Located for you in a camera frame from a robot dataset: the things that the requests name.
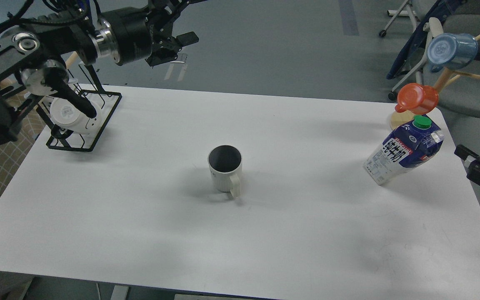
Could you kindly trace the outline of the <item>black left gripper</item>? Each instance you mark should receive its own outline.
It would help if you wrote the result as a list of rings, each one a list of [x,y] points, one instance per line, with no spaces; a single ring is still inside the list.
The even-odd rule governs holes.
[[[195,32],[172,36],[182,12],[180,0],[149,0],[143,8],[125,7],[98,17],[98,57],[118,66],[145,59],[149,66],[171,62],[185,47],[199,42]]]

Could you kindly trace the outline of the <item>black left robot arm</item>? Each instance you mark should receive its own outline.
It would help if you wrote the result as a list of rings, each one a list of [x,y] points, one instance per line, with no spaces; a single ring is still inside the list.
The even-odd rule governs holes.
[[[27,0],[0,23],[0,145],[16,142],[32,101],[54,94],[87,117],[99,110],[68,85],[62,55],[75,52],[91,67],[110,56],[118,66],[145,59],[149,66],[174,61],[194,32],[172,35],[173,23],[191,0],[149,0],[142,8],[102,12],[96,0],[46,0],[51,15],[25,18]]]

